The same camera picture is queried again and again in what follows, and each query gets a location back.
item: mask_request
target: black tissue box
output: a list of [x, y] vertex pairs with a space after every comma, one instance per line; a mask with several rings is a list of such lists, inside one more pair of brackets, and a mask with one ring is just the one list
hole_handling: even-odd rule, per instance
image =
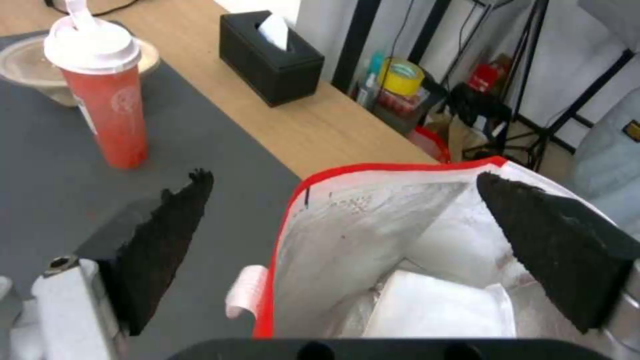
[[220, 58], [260, 97], [276, 106], [316, 92], [324, 56], [289, 29], [287, 50], [268, 42], [258, 27], [270, 11], [220, 17]]

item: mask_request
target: red bag trim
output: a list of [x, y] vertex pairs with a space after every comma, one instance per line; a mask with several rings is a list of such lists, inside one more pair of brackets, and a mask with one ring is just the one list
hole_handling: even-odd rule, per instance
[[289, 217], [289, 210], [293, 205], [293, 202], [298, 196], [304, 192], [310, 186], [320, 183], [321, 181], [330, 179], [332, 177], [351, 174], [353, 172], [362, 171], [437, 171], [437, 170], [466, 170], [471, 168], [482, 167], [485, 165], [495, 165], [502, 167], [508, 161], [500, 156], [493, 156], [491, 158], [466, 161], [463, 163], [453, 164], [384, 164], [384, 163], [364, 163], [356, 165], [348, 165], [344, 167], [331, 168], [317, 174], [311, 175], [306, 178], [298, 187], [293, 191], [293, 195], [289, 199], [289, 204], [282, 218], [280, 224], [280, 230], [278, 230], [278, 236], [276, 237], [276, 243], [273, 247], [273, 253], [271, 255], [271, 265], [269, 266], [269, 273], [267, 274], [266, 288], [260, 299], [255, 326], [253, 328], [254, 338], [272, 338], [273, 337], [273, 279], [275, 276], [275, 265], [278, 252], [278, 242], [280, 241], [280, 235], [284, 229], [284, 224]]

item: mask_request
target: yellow tape roll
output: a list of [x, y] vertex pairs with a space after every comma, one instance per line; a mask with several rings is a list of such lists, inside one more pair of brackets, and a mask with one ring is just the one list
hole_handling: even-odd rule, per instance
[[[378, 84], [385, 77], [385, 71], [388, 66], [389, 58], [382, 64], [378, 74]], [[406, 60], [393, 58], [383, 88], [394, 94], [413, 96], [418, 93], [423, 79], [424, 72], [418, 66]]]

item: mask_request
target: bottle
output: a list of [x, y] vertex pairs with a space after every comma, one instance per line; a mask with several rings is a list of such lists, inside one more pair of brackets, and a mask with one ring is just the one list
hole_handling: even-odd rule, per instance
[[356, 98], [356, 102], [365, 109], [369, 109], [369, 107], [371, 106], [371, 101], [373, 100], [376, 92], [375, 84], [376, 75], [370, 73], [367, 76], [367, 81], [365, 81], [365, 83], [358, 90], [358, 97]]

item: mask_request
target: white cup lid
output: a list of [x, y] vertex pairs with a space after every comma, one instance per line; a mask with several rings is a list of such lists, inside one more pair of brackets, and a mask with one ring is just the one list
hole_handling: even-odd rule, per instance
[[73, 16], [56, 21], [44, 42], [44, 54], [55, 66], [80, 74], [103, 75], [138, 64], [138, 43], [121, 26], [89, 15], [87, 23]]

